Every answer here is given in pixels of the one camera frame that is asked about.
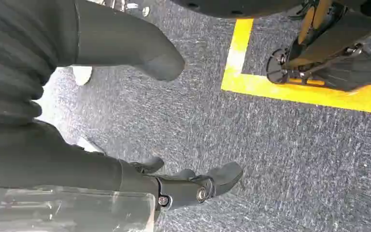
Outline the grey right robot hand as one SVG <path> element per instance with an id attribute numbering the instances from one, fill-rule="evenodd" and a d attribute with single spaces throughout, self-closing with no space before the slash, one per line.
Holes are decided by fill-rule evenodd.
<path id="1" fill-rule="evenodd" d="M 235 162 L 195 175 L 156 175 L 162 160 L 128 163 L 67 143 L 36 101 L 58 67 L 129 65 L 160 81 L 185 61 L 154 24 L 87 0 L 0 0 L 0 186 L 150 193 L 178 208 L 230 191 Z"/>

